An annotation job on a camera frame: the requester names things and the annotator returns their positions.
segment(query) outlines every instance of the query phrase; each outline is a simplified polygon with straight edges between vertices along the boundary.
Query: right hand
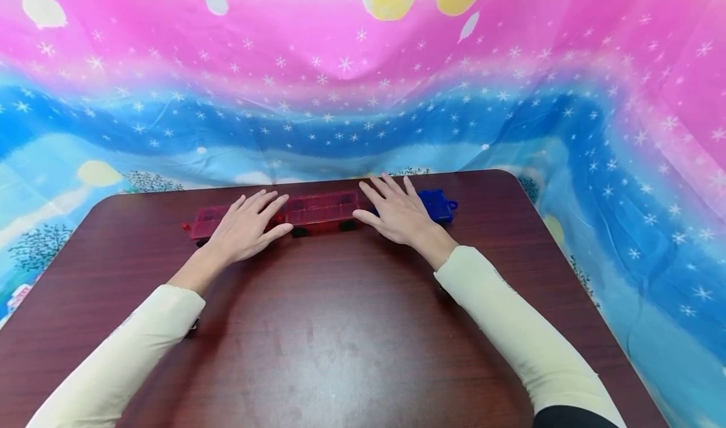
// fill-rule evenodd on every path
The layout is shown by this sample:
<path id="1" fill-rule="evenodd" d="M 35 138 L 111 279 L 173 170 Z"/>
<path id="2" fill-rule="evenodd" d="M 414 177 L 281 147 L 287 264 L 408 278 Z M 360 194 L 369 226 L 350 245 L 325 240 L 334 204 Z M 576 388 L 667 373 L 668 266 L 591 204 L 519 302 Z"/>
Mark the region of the right hand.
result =
<path id="1" fill-rule="evenodd" d="M 381 191 L 380 194 L 364 182 L 360 183 L 360 188 L 376 207 L 378 215 L 357 209 L 353 216 L 376 228 L 387 239 L 415 248 L 434 270 L 439 270 L 458 243 L 431 220 L 411 180 L 407 176 L 404 178 L 406 191 L 385 173 L 383 180 L 373 176 L 371 183 Z"/>

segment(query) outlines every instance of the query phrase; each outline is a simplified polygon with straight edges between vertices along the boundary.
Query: toy train car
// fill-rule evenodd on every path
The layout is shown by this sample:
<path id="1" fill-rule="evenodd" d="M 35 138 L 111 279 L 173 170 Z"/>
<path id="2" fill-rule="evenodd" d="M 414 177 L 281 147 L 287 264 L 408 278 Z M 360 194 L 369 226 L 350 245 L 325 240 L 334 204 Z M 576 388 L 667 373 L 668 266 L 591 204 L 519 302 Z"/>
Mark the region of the toy train car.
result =
<path id="1" fill-rule="evenodd" d="M 433 221 L 445 226 L 454 219 L 457 202 L 447 200 L 443 190 L 420 191 L 419 197 Z M 292 224 L 292 237 L 300 238 L 330 231 L 351 231 L 358 227 L 353 217 L 356 209 L 367 209 L 358 191 L 291 197 L 271 220 L 268 229 L 282 223 Z M 227 205 L 199 209 L 194 223 L 182 223 L 181 227 L 197 246 L 204 246 L 228 211 Z"/>

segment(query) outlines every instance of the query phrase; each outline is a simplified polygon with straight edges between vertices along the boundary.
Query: cream sleeve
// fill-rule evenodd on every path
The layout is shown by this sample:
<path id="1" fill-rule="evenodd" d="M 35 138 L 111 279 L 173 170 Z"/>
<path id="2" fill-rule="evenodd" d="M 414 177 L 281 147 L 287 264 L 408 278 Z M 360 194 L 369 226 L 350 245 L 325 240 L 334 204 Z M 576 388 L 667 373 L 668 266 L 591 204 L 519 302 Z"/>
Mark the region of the cream sleeve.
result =
<path id="1" fill-rule="evenodd" d="M 555 405 L 574 406 L 625 428 L 597 374 L 476 248 L 457 247 L 434 275 L 509 362 L 529 393 L 534 413 Z"/>
<path id="2" fill-rule="evenodd" d="M 189 332 L 205 302 L 159 286 L 53 391 L 28 428 L 114 427 L 159 360 Z"/>

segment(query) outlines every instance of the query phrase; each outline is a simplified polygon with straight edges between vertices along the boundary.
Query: printed tree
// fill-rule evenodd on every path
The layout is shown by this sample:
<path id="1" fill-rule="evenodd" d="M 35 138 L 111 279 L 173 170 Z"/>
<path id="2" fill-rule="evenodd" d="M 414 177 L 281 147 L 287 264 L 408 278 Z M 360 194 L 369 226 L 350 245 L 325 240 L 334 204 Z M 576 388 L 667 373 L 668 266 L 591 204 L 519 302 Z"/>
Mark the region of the printed tree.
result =
<path id="1" fill-rule="evenodd" d="M 517 180 L 519 180 L 519 183 L 524 189 L 524 193 L 527 194 L 527 197 L 532 202 L 532 204 L 536 204 L 537 200 L 539 199 L 539 186 L 534 181 L 534 179 L 530 178 L 530 176 L 522 175 L 519 176 Z"/>
<path id="2" fill-rule="evenodd" d="M 183 190 L 181 184 L 173 183 L 171 180 L 146 171 L 125 172 L 124 179 L 132 185 L 132 188 L 124 190 L 125 194 L 151 194 L 158 191 Z"/>
<path id="3" fill-rule="evenodd" d="M 48 224 L 23 233 L 15 246 L 8 248 L 10 257 L 25 271 L 44 270 L 61 251 L 72 230 L 65 224 Z"/>
<path id="4" fill-rule="evenodd" d="M 575 272 L 575 275 L 577 275 L 577 279 L 582 284 L 582 287 L 585 289 L 585 292 L 592 299 L 594 306 L 596 306 L 597 309 L 600 309 L 600 303 L 596 302 L 596 300 L 594 299 L 594 291 L 592 290 L 591 286 L 589 285 L 591 283 L 591 280 L 589 279 L 589 275 L 587 275 L 587 272 L 580 269 L 580 266 L 577 264 L 577 260 L 575 260 L 574 255 L 570 255 L 570 266 L 572 266 L 572 270 Z"/>
<path id="5" fill-rule="evenodd" d="M 401 171 L 389 171 L 388 174 L 391 176 L 429 175 L 431 174 L 431 170 L 428 168 L 412 168 L 411 166 L 406 166 Z"/>

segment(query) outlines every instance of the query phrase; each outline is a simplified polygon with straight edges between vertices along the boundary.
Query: brown tabletop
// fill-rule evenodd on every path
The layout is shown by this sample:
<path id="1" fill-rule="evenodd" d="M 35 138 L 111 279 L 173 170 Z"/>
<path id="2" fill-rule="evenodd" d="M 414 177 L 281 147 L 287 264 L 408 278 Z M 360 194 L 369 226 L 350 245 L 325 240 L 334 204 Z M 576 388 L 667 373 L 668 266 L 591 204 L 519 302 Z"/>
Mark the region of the brown tabletop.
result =
<path id="1" fill-rule="evenodd" d="M 413 178 L 600 374 L 630 427 L 667 427 L 514 176 Z M 353 180 L 279 185 L 292 195 Z M 194 252 L 206 205 L 259 188 L 116 195 L 91 210 L 0 332 L 0 423 L 43 400 Z M 231 267 L 197 332 L 159 363 L 122 427 L 529 427 L 529 400 L 424 261 L 369 228 L 286 238 Z"/>

